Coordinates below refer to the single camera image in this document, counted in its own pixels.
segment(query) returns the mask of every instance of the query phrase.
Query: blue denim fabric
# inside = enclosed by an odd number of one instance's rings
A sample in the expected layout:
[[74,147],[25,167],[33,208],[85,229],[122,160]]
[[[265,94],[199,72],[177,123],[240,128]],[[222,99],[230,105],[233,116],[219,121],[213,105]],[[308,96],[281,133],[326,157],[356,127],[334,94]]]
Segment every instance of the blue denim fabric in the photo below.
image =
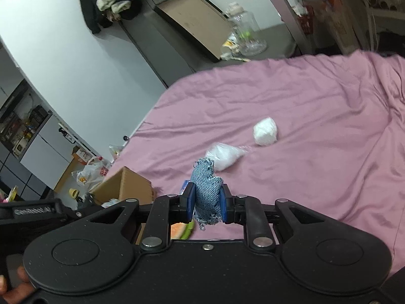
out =
[[205,230],[204,225],[214,225],[221,221],[219,191],[224,181],[214,176],[214,161],[208,158],[197,161],[190,181],[196,185],[194,218],[200,229]]

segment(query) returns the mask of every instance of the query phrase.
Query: bed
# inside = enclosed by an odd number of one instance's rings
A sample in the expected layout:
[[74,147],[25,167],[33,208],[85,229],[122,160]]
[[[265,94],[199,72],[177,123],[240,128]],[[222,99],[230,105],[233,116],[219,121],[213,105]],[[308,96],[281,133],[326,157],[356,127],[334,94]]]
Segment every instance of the bed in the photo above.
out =
[[[248,62],[183,78],[165,92],[110,175],[127,166],[158,195],[178,193],[215,142],[249,146],[217,173],[233,195],[287,198],[382,239],[392,272],[405,265],[405,60],[357,51]],[[253,126],[277,123],[278,142],[255,145]],[[242,238],[240,225],[193,239]]]

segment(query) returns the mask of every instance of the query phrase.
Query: cable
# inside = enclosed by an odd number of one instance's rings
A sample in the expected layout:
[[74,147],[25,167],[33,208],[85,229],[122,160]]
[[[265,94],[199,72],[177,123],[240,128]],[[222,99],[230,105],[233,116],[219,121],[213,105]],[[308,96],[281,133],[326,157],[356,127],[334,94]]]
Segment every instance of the cable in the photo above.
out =
[[370,36],[370,50],[374,51],[374,38],[373,38],[373,29],[371,28],[371,16],[370,12],[367,11],[367,21],[369,23],[369,36]]
[[376,24],[375,24],[375,17],[374,17],[373,11],[371,11],[371,15],[373,16],[375,42],[376,42],[376,44],[377,44],[377,46],[376,46],[376,48],[375,48],[375,51],[377,51],[377,50],[378,50],[379,39],[378,39],[378,36],[377,36],[377,26],[376,26]]
[[31,100],[32,100],[31,109],[30,109],[30,110],[32,110],[32,109],[34,108],[34,98],[33,98],[33,96],[31,95],[31,93],[29,93],[28,96],[29,96],[29,97],[31,98]]

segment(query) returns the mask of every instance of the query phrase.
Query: plastic bag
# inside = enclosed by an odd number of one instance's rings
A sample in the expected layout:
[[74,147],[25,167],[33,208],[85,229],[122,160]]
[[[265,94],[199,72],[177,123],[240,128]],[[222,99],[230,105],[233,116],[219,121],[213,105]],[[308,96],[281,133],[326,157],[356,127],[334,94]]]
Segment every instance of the plastic bag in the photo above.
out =
[[257,145],[266,146],[277,141],[277,126],[272,118],[258,122],[253,128],[253,137]]
[[111,155],[113,156],[114,161],[118,159],[119,155],[121,154],[124,146],[108,146],[108,150],[110,151]]
[[215,171],[222,171],[233,165],[236,160],[245,154],[246,151],[241,147],[234,147],[224,143],[215,143],[206,152],[205,157],[214,160]]
[[79,186],[85,187],[91,191],[95,186],[100,184],[106,174],[110,163],[101,156],[90,159],[82,171],[73,171],[72,176],[76,179]]
[[119,203],[118,199],[110,199],[110,201],[104,202],[101,207],[103,208],[108,208],[111,207],[112,205],[115,205],[116,203]]

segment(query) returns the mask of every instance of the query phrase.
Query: finger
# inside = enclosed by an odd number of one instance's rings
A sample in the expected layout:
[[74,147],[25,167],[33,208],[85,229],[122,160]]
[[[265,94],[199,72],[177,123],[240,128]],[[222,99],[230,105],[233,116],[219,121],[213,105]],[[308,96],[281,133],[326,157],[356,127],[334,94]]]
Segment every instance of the finger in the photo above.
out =
[[0,276],[0,296],[7,291],[7,280],[5,276]]
[[32,292],[34,287],[30,283],[21,283],[17,288],[5,293],[3,298],[8,304],[18,304]]
[[18,267],[17,275],[18,275],[18,277],[20,278],[21,281],[30,282],[30,279],[28,278],[27,272],[25,271],[23,266]]

